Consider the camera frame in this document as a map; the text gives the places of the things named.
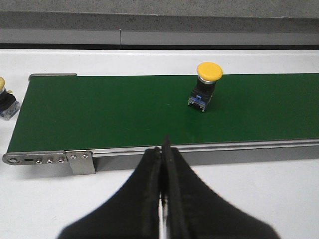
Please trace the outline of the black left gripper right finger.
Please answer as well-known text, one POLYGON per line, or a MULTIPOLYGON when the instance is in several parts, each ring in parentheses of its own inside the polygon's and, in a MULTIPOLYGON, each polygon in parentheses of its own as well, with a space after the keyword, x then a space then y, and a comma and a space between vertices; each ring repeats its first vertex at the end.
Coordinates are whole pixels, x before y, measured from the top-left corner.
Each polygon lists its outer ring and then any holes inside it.
POLYGON ((228 203, 190 168, 169 137, 162 147, 171 239, 277 239, 275 230, 228 203))

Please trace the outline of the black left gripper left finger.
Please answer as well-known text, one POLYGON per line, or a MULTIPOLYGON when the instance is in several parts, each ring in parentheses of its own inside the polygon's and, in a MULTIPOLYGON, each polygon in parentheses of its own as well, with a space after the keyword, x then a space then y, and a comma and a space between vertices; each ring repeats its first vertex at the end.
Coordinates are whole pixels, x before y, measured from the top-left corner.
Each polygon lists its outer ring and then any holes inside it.
POLYGON ((99 208, 67 226, 59 238, 159 238, 160 168, 160 149, 146 150, 125 184, 99 208))

